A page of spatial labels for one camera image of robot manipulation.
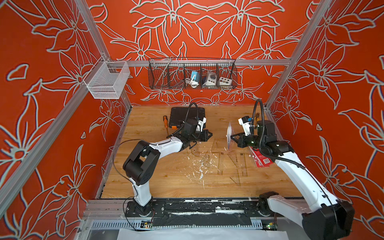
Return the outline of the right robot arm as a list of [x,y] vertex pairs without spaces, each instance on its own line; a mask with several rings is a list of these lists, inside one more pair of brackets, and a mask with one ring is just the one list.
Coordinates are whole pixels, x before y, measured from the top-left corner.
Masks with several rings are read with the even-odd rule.
[[261,109],[261,120],[256,118],[256,112],[251,117],[240,118],[244,131],[232,134],[228,128],[228,141],[234,141],[239,148],[250,149],[257,164],[264,160],[276,164],[306,201],[300,205],[276,192],[266,192],[258,198],[258,213],[264,217],[284,216],[302,227],[311,240],[338,240],[349,236],[355,215],[352,204],[330,193],[304,166],[291,145],[278,140],[275,124],[265,119],[264,109]]

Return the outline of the clear triangle ruler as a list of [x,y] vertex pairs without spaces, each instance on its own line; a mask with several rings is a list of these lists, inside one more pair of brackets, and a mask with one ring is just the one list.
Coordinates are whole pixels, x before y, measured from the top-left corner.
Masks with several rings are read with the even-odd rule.
[[211,167],[211,155],[206,153],[201,160],[201,167],[209,169]]
[[235,167],[238,169],[239,168],[239,162],[238,162],[238,159],[237,159],[237,153],[236,151],[231,151],[228,153],[228,157],[230,158],[230,160],[232,161],[232,163],[235,165]]
[[223,152],[224,149],[223,141],[221,140],[214,140],[213,145],[211,147],[211,153],[220,153]]

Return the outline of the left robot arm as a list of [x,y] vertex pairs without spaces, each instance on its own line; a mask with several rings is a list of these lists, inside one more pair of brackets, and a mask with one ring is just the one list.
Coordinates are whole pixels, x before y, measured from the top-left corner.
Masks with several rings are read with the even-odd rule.
[[134,204],[139,214],[146,216],[152,210],[150,179],[158,161],[168,155],[193,148],[192,144],[206,142],[213,136],[205,129],[206,118],[188,119],[183,126],[167,137],[166,140],[149,143],[141,140],[137,143],[123,164],[123,170],[133,185]]

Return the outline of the clear protractor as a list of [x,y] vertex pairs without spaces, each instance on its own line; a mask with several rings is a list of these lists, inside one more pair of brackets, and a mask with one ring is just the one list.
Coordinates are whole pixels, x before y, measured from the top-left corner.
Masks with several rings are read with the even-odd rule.
[[199,149],[191,149],[191,154],[195,157],[200,157],[202,155],[201,151]]

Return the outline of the clear straight ruler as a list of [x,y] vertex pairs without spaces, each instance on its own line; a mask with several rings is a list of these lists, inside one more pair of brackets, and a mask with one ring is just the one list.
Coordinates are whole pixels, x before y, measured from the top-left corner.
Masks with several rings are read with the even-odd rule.
[[219,155],[218,155],[218,175],[222,175],[223,174],[223,169],[224,169],[224,153],[221,152]]
[[240,168],[241,168],[241,173],[243,177],[248,176],[247,172],[247,163],[246,163],[246,155],[244,153],[240,153]]

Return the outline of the red ruler set package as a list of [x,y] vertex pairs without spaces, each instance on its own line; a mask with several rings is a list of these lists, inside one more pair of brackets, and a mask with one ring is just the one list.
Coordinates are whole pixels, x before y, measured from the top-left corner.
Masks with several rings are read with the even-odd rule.
[[228,128],[227,128],[227,133],[226,133],[226,138],[227,138],[227,149],[228,149],[228,151],[231,149],[231,142],[232,142],[231,135],[232,135],[232,134],[233,134],[232,124],[229,123],[229,124],[228,124]]
[[263,156],[259,150],[250,147],[250,151],[257,168],[268,168],[273,164],[272,160]]

